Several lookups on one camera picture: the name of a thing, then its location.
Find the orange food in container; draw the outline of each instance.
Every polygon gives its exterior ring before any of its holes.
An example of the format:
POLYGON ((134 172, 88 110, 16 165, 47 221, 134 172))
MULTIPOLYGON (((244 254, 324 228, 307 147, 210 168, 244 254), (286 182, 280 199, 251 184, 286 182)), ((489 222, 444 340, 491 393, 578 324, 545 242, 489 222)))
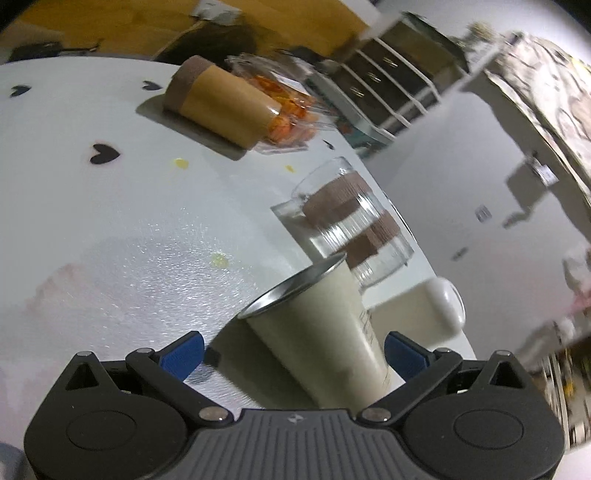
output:
POLYGON ((336 115, 282 65, 249 54, 228 57, 232 73, 248 81, 281 105, 270 125, 266 141, 280 148, 303 145, 320 129, 333 129, 336 115))

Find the black heart pattern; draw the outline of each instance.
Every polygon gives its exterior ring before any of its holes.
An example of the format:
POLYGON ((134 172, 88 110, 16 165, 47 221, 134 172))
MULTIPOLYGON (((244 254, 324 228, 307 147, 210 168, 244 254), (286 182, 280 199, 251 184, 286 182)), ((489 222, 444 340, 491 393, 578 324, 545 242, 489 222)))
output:
POLYGON ((94 165, 108 163, 121 155, 116 149, 104 143, 95 143, 92 147, 98 152, 90 159, 90 163, 94 165))
POLYGON ((142 87, 144 90, 161 90, 162 87, 158 85, 158 83, 150 82, 149 80, 144 80, 144 86, 142 87))
POLYGON ((15 85, 14 87, 12 87, 12 93, 10 94, 10 98, 18 97, 23 93, 27 93, 29 90, 31 90, 31 87, 29 87, 28 85, 15 85))

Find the cylindrical container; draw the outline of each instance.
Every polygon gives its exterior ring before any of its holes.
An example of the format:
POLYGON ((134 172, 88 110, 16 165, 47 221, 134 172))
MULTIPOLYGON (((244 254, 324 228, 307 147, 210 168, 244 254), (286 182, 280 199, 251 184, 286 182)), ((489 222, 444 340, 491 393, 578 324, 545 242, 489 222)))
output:
POLYGON ((320 408, 357 413, 390 392, 387 365, 355 279, 336 254, 239 314, 320 408))
POLYGON ((376 306, 371 317, 380 345, 396 330, 425 348, 433 348, 445 345, 462 331, 466 310, 453 283, 435 277, 376 306))
POLYGON ((246 80, 199 56, 174 74, 164 106, 247 150, 267 135, 281 110, 246 80))
POLYGON ((367 182, 343 157, 310 173, 292 199, 322 235, 321 251, 347 253, 347 263, 361 289, 402 267, 413 248, 367 182))

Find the blue gripper pad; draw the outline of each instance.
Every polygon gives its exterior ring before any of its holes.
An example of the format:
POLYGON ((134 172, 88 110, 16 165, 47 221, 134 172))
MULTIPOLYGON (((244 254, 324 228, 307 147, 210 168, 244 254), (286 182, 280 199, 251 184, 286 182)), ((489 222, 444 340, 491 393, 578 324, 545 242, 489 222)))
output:
POLYGON ((390 332, 384 341, 384 357, 406 382, 429 366, 431 352, 398 332, 390 332))
POLYGON ((184 380, 205 355, 205 342, 199 332, 189 332, 158 352, 158 364, 169 374, 184 380))

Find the clear drinking glass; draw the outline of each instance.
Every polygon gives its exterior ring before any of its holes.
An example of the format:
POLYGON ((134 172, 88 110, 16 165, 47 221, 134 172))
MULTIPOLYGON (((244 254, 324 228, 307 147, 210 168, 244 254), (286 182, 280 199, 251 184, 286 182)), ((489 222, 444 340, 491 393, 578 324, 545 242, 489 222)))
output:
POLYGON ((402 267, 414 253, 392 215, 343 157, 310 173, 292 199, 320 233, 312 241, 322 256, 346 251, 363 290, 402 267))

